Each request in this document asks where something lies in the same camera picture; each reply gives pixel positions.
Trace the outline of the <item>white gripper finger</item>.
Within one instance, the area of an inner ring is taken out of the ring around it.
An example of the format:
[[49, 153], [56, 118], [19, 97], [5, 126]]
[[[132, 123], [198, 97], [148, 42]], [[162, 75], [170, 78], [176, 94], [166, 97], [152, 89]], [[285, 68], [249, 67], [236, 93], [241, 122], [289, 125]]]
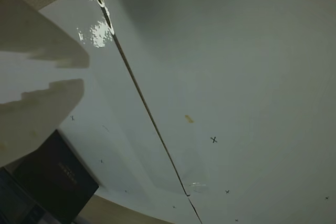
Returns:
[[51, 82], [48, 89], [24, 92], [1, 104], [1, 167], [38, 149], [78, 105], [84, 81]]
[[89, 54], [51, 20], [23, 0], [1, 0], [1, 51], [27, 53], [59, 68], [88, 68]]

